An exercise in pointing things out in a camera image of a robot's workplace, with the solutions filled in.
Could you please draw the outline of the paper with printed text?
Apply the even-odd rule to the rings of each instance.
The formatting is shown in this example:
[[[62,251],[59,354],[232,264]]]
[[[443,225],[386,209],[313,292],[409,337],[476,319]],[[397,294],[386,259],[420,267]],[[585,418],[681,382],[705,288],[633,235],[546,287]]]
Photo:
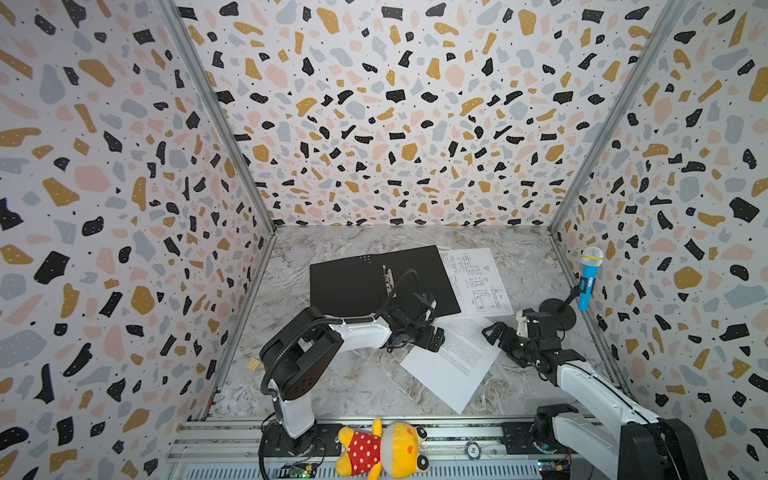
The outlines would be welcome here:
[[[401,366],[457,414],[462,414],[500,349],[492,346],[482,330],[493,322],[480,316],[453,315],[435,322],[444,330],[438,352],[414,347]]]

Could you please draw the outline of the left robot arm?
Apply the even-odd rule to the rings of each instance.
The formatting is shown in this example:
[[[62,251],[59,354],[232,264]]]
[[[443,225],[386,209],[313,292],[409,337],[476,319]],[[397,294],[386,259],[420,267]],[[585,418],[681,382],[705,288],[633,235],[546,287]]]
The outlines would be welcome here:
[[[433,325],[436,306],[432,295],[412,293],[402,301],[387,299],[379,310],[363,316],[336,317],[313,306],[302,310],[259,354],[264,367],[260,391],[274,408],[263,437],[267,452],[298,456],[327,436],[313,412],[311,391],[337,354],[392,352],[409,345],[439,351],[445,333]]]

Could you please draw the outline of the orange folder black inside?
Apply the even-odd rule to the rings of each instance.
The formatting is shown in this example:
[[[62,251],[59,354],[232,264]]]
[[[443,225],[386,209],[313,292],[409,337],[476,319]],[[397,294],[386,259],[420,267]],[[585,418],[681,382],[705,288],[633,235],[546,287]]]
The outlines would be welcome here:
[[[403,305],[415,291],[436,300],[436,317],[461,312],[436,246],[347,257],[310,266],[310,304],[338,317],[372,313],[392,288],[394,305]]]

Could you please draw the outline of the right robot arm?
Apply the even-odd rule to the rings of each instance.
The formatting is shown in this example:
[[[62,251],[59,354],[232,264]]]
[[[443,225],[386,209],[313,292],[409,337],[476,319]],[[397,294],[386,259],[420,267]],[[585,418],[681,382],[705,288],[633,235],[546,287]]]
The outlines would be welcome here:
[[[580,353],[565,349],[553,315],[527,309],[517,327],[496,322],[482,331],[520,367],[573,397],[540,406],[530,429],[543,453],[569,448],[609,479],[703,479],[706,476],[691,428],[642,407],[601,375]]]

